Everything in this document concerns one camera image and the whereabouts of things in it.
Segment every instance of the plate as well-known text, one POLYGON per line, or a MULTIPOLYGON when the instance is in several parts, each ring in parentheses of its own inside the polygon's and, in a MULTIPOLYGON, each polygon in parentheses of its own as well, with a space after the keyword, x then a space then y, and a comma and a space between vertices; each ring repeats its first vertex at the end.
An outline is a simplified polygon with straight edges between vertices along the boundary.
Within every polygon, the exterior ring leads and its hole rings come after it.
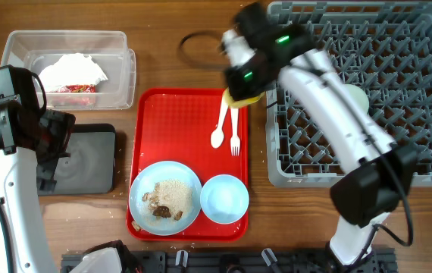
POLYGON ((204 184, 202 211, 218 224, 231 224, 248 210, 249 194, 245 184, 233 175, 217 175, 204 184))
POLYGON ((130 213, 144 231, 159 236, 177 234, 189 227, 201 211, 200 195, 201 181, 193 170, 179 162, 157 162, 143 169, 133 181, 129 194, 130 213), (179 221, 157 219, 148 209, 148 203, 142 201, 142 196, 152 192, 158 182, 171 179, 186 183, 192 190, 193 208, 179 221))

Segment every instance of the plate of food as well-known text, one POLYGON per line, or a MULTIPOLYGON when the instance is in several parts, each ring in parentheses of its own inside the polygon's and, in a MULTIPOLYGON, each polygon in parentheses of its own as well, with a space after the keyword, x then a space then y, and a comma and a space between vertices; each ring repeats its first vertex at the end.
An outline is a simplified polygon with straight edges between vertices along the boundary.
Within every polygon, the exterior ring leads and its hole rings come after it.
POLYGON ((157 162, 133 181, 130 213, 136 224, 151 234, 177 234, 201 211, 201 188, 201 181, 189 167, 179 162, 157 162))

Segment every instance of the wooden surface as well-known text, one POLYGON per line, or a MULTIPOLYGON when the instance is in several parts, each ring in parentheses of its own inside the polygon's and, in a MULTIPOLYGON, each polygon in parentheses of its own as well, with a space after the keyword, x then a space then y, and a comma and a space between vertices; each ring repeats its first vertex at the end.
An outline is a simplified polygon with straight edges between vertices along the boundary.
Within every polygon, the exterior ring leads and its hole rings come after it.
MULTIPOLYGON (((54 4, 19 5, 0 0, 0 61, 8 34, 13 30, 121 30, 137 57, 136 101, 154 86, 224 87, 221 73, 188 68, 177 59, 180 39, 195 30, 227 30, 239 1, 139 1, 103 4, 102 1, 55 0, 54 4)), ((208 61, 224 62, 214 53, 217 42, 195 41, 189 46, 208 61)), ((116 187, 112 193, 92 196, 50 196, 39 198, 49 247, 59 265, 61 254, 85 250, 110 240, 122 239, 133 250, 193 252, 209 248, 292 249, 323 247, 332 237, 338 214, 326 189, 278 189, 268 182, 265 154, 265 109, 259 103, 249 109, 249 229, 234 243, 147 243, 132 238, 125 227, 128 178, 130 175, 136 104, 126 111, 76 112, 78 123, 111 123, 117 129, 116 187)), ((415 244, 398 247, 386 234, 376 243, 397 248, 400 272, 432 272, 432 188, 414 188, 409 197, 415 223, 415 244)), ((399 208, 387 226, 405 237, 405 220, 399 208)))

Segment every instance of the clear plastic container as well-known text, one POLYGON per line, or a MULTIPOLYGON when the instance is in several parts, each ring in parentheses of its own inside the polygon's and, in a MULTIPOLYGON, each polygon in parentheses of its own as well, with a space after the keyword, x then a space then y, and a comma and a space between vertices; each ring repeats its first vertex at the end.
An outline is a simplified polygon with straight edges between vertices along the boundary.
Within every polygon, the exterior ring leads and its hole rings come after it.
MULTIPOLYGON (((136 60, 121 31, 20 30, 5 45, 1 66, 11 64, 39 74, 62 55, 90 55, 108 77, 96 85, 96 93, 47 93, 48 107, 57 110, 127 109, 133 104, 136 60)), ((39 104, 42 94, 38 89, 39 104)))

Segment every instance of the red tray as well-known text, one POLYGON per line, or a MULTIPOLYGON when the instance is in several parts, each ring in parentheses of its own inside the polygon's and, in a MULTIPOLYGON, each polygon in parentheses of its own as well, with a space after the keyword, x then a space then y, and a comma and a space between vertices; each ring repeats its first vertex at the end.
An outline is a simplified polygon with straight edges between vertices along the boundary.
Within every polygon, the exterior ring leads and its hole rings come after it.
MULTIPOLYGON (((222 89, 153 88, 140 98, 133 145, 130 186, 149 165, 171 160, 191 168, 201 184, 219 174, 231 174, 248 186, 248 110, 239 110, 239 156, 231 156, 231 120, 228 110, 221 147, 211 147, 211 133, 218 123, 222 89)), ((241 238, 248 227, 248 212, 233 224, 216 224, 201 211, 186 230, 171 236, 135 231, 127 207, 127 228, 140 240, 217 241, 241 238)))

